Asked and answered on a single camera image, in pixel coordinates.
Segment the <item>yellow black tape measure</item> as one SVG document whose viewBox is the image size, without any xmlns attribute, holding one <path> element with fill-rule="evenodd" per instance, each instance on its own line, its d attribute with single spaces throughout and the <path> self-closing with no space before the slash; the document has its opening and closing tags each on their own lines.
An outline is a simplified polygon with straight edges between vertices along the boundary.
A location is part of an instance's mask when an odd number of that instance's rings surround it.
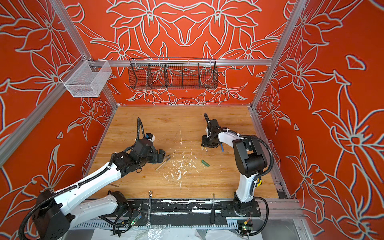
<svg viewBox="0 0 384 240">
<path fill-rule="evenodd" d="M 256 180 L 255 180 L 255 187 L 257 188 L 257 187 L 261 186 L 262 183 L 263 183 L 263 182 L 262 182 L 262 179 L 261 179 L 261 178 L 256 179 Z"/>
</svg>

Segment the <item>black mounting base plate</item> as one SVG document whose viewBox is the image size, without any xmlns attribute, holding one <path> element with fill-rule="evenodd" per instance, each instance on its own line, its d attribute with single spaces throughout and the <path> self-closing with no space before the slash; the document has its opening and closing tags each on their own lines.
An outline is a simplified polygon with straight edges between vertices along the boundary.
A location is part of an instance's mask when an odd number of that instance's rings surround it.
<svg viewBox="0 0 384 240">
<path fill-rule="evenodd" d="M 147 223 L 148 199 L 128 200 L 128 205 L 133 209 L 133 217 L 138 213 L 142 218 L 138 226 L 145 226 Z M 225 225 L 230 220 L 246 220 L 249 217 L 258 218 L 261 211 L 258 203 L 244 216 L 235 213 L 234 200 L 215 200 L 215 225 Z M 153 199 L 151 210 L 152 225 L 211 225 L 212 199 Z"/>
</svg>

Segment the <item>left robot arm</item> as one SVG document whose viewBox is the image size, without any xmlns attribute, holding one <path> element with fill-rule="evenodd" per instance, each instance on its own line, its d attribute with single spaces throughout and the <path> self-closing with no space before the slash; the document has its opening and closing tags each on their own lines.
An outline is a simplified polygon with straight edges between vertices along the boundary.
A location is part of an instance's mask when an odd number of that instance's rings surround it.
<svg viewBox="0 0 384 240">
<path fill-rule="evenodd" d="M 18 229 L 19 239 L 26 240 L 25 228 L 31 220 L 41 240 L 58 240 L 72 227 L 96 217 L 105 217 L 129 210 L 125 196 L 119 191 L 84 203 L 84 200 L 126 175 L 138 172 L 146 164 L 160 164 L 166 153 L 154 146 L 155 136 L 146 133 L 141 119 L 137 119 L 135 143 L 119 153 L 100 169 L 76 183 L 52 192 L 39 194 L 35 206 L 27 213 Z"/>
</svg>

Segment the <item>green pen cap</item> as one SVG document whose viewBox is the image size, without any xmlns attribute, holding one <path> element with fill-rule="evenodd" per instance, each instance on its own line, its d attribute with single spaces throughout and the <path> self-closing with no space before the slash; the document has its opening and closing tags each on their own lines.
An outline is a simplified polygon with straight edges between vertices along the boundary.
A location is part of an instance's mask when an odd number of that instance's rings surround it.
<svg viewBox="0 0 384 240">
<path fill-rule="evenodd" d="M 206 167 L 209 167 L 210 165 L 207 163 L 207 162 L 205 162 L 204 160 L 201 160 L 201 163 L 204 165 L 204 166 L 206 166 Z"/>
</svg>

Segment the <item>black clamp bar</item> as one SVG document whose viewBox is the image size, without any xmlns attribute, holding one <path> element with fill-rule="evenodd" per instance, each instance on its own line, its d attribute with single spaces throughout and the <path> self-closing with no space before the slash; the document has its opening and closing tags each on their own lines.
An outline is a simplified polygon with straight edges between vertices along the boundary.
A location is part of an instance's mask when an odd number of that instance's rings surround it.
<svg viewBox="0 0 384 240">
<path fill-rule="evenodd" d="M 211 225 L 215 224 L 215 219 L 216 219 L 216 214 L 215 214 L 215 194 L 213 194 L 212 208 L 211 208 L 211 220 L 210 220 Z"/>
</svg>

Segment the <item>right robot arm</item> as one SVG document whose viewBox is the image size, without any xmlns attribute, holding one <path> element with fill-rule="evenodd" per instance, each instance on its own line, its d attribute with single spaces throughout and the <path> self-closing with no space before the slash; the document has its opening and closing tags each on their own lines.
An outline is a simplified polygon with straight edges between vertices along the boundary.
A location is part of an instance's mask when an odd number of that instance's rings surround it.
<svg viewBox="0 0 384 240">
<path fill-rule="evenodd" d="M 242 135 L 221 127 L 216 119 L 204 114 L 207 122 L 206 134 L 202 136 L 202 147 L 217 148 L 226 144 L 233 148 L 235 163 L 241 174 L 239 186 L 234 194 L 235 213 L 244 216 L 254 207 L 254 191 L 274 166 L 274 155 L 269 145 L 255 135 Z"/>
</svg>

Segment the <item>clear plastic bin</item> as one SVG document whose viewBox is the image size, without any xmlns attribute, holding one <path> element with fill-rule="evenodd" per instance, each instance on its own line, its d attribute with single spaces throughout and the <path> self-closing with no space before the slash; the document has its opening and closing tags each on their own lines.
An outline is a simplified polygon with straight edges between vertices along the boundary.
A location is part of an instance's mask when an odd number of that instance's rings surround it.
<svg viewBox="0 0 384 240">
<path fill-rule="evenodd" d="M 97 98 L 111 74 L 112 68 L 108 61 L 89 61 L 80 56 L 59 80 L 75 98 Z"/>
</svg>

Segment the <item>silver wrench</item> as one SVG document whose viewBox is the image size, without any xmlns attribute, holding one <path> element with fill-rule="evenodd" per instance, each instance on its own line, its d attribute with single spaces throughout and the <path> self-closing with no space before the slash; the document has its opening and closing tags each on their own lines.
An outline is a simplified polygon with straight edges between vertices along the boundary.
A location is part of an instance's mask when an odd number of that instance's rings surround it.
<svg viewBox="0 0 384 240">
<path fill-rule="evenodd" d="M 147 223 L 146 223 L 146 227 L 148 229 L 152 226 L 152 223 L 151 223 L 152 197 L 153 197 L 153 191 L 149 191 L 148 213 L 147 213 Z"/>
</svg>

